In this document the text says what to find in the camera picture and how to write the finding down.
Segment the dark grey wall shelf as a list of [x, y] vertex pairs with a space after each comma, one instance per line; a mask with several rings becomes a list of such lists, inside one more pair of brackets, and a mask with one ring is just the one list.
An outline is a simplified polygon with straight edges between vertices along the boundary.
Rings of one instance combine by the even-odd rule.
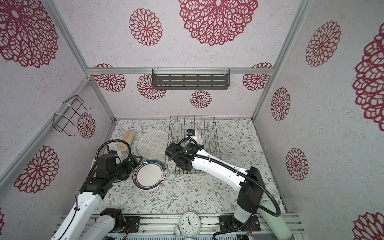
[[152, 85], [156, 90], [227, 90], [231, 71], [218, 70], [152, 70]]

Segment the pale green bottle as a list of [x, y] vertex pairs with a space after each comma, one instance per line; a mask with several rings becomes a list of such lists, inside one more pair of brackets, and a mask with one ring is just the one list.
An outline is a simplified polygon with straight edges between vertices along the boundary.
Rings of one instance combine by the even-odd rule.
[[272, 211], [275, 210], [274, 204], [271, 201], [262, 201], [260, 203], [258, 212], [278, 240], [289, 240], [292, 237], [292, 232], [284, 222], [283, 218], [281, 216], [274, 217], [270, 215], [265, 210], [263, 210], [262, 207]]

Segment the white analog clock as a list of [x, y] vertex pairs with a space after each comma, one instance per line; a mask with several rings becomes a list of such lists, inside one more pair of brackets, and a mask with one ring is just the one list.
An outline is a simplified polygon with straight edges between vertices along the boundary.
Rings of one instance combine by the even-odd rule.
[[178, 224], [174, 227], [175, 236], [183, 240], [195, 240], [201, 231], [201, 219], [194, 212], [186, 212], [182, 214]]

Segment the cream plate blue grid lines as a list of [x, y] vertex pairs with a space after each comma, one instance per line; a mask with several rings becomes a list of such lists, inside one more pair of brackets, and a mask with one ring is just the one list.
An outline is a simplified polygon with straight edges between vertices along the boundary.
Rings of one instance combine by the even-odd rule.
[[163, 161], [168, 146], [169, 134], [155, 130], [144, 134], [137, 143], [137, 151], [144, 159]]

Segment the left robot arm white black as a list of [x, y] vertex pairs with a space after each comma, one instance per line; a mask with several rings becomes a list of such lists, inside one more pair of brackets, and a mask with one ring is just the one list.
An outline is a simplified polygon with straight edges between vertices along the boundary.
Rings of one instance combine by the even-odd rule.
[[[111, 143], [122, 143], [127, 147], [128, 155], [121, 159], [117, 151], [101, 155], [101, 150]], [[94, 210], [112, 188], [113, 184], [126, 181], [139, 166], [143, 158], [134, 156], [129, 143], [114, 139], [103, 143], [95, 154], [95, 163], [83, 183], [80, 193], [75, 195], [75, 204], [57, 232], [53, 240], [78, 240], [87, 221]]]

